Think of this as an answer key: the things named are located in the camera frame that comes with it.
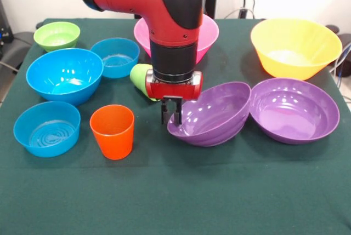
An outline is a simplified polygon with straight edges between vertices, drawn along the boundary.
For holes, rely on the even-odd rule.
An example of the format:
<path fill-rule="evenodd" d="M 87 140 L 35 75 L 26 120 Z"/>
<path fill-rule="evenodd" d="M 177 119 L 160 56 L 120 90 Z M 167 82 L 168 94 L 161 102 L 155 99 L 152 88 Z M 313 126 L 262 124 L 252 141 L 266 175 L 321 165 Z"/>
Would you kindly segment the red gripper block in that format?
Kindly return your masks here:
<path fill-rule="evenodd" d="M 203 75 L 200 71 L 194 71 L 191 78 L 183 83 L 165 83 L 156 79 L 152 69 L 148 69 L 145 76 L 145 89 L 148 97 L 161 100 L 161 123 L 166 125 L 170 114 L 167 104 L 171 101 L 175 103 L 173 121 L 176 125 L 182 123 L 182 99 L 197 100 L 201 94 Z"/>

